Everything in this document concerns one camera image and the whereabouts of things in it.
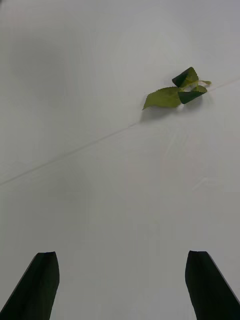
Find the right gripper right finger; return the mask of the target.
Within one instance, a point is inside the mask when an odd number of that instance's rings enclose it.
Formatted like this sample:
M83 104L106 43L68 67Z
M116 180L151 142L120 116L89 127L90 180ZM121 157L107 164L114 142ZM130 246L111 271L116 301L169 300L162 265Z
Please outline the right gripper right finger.
M238 320L240 301L206 251L189 251L185 283L198 320Z

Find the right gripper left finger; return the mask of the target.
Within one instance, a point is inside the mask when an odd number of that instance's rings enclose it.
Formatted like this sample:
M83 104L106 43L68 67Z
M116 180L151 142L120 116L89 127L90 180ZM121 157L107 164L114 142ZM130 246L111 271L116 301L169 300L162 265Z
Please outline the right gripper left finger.
M59 283L60 270L56 253L37 253L3 306L0 318L49 320Z

